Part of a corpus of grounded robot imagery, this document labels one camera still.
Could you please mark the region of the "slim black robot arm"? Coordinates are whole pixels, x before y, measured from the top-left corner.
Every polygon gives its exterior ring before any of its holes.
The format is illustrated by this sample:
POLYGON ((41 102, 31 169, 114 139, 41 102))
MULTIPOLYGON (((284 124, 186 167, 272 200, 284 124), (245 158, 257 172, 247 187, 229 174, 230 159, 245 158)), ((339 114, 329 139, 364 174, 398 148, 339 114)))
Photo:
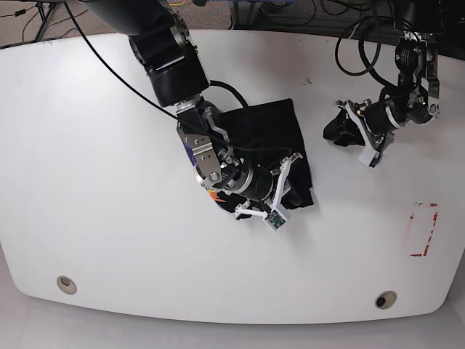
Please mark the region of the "slim black robot arm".
POLYGON ((371 14, 346 28, 337 40, 358 35, 357 49, 364 69, 348 71, 348 76, 370 75, 382 89, 376 102, 338 101, 338 115, 323 130, 323 138, 334 145, 359 145, 359 159, 375 167, 394 141, 395 131, 409 123, 426 124, 439 116, 440 81, 436 37, 442 32, 441 1, 393 1, 393 13, 383 16, 379 2, 370 1, 371 14), (375 65, 381 53, 381 29, 392 27, 401 32, 395 47, 397 83, 381 77, 375 65))

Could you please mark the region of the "large black robot arm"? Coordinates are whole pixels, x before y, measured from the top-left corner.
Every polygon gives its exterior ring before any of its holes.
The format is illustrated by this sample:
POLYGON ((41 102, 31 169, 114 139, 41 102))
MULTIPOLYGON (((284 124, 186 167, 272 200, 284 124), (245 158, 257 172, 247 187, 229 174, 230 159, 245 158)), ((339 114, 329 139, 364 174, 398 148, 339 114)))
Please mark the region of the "large black robot arm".
POLYGON ((279 228, 291 210, 313 205, 310 166, 290 99, 222 112, 203 97, 208 79, 185 22, 166 1, 86 1, 129 38, 158 104, 177 109, 177 132, 200 185, 237 219, 279 228))

